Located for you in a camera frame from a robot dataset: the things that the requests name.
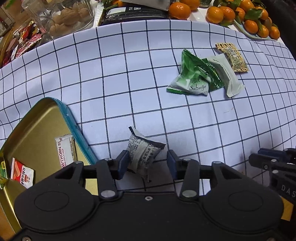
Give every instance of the white and black snack package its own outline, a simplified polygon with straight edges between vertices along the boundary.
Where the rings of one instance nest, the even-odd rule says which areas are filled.
[[[129,129],[131,136],[127,147],[130,157],[128,168],[140,174],[146,182],[149,182],[149,167],[157,154],[164,149],[165,144],[145,138],[131,126]]]

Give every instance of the gold tray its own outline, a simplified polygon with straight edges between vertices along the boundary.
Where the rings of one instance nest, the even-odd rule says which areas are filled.
[[[7,175],[10,177],[12,157],[35,170],[36,183],[60,170],[55,138],[70,133],[75,139],[77,160],[83,161],[84,165],[95,163],[96,157],[82,137],[69,108],[54,98],[41,99],[15,127],[0,150]],[[86,189],[98,195],[96,179],[87,179]],[[13,210],[14,200],[24,190],[25,187],[13,180],[0,190],[0,204],[14,232],[21,229]]]

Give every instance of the tablecloth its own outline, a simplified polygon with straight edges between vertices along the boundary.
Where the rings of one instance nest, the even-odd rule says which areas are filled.
[[[204,58],[219,54],[218,42],[233,43],[250,69],[237,74],[245,85],[240,94],[166,92],[184,48]],[[259,148],[295,147],[295,68],[285,45],[209,23],[150,20],[81,31],[1,69],[0,145],[38,100],[50,96],[69,106],[98,159],[126,149],[129,126],[166,144],[152,164],[151,182],[126,173],[116,181],[119,190],[180,190],[182,181],[172,180],[166,165],[168,149],[205,165],[221,161],[266,185],[268,172],[247,160]],[[200,184],[201,195],[210,190],[209,180]]]

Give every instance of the black package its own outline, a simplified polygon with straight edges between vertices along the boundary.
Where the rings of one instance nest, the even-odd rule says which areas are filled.
[[[168,14],[165,11],[141,5],[113,8],[103,11],[98,26],[152,19],[168,19]]]

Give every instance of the plastic container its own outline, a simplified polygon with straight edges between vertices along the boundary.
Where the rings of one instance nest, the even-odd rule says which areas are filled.
[[[52,39],[82,30],[94,20],[89,0],[24,0],[22,7]]]

